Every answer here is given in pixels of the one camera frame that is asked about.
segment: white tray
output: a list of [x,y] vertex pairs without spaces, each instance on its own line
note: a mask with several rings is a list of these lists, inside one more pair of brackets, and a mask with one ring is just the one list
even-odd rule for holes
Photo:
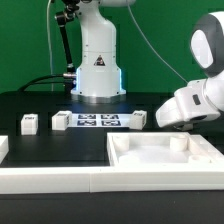
[[[181,135],[109,133],[110,167],[1,168],[0,194],[224,190],[224,156],[200,135]],[[170,147],[171,137],[186,137],[186,149]],[[8,139],[0,140],[3,159]]]

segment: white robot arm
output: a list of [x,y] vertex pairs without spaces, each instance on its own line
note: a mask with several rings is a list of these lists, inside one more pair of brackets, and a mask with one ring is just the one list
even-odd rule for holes
[[160,127],[211,121],[224,111],[224,12],[207,14],[198,21],[191,51],[208,78],[189,82],[157,110]]
[[121,70],[116,64],[116,28],[103,18],[99,6],[127,6],[127,0],[81,0],[76,15],[82,30],[82,64],[77,69],[75,100],[112,103],[125,98]]

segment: white box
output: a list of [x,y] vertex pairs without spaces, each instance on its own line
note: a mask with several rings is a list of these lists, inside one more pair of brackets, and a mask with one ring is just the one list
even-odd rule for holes
[[21,120],[21,134],[22,135],[36,135],[38,129],[38,115],[24,114]]
[[52,130],[65,131],[72,123],[71,111],[59,111],[52,117]]
[[143,110],[135,110],[130,116],[129,128],[142,130],[146,124],[147,112]]
[[224,156],[200,135],[108,133],[107,150],[111,167],[91,174],[91,192],[224,189]]

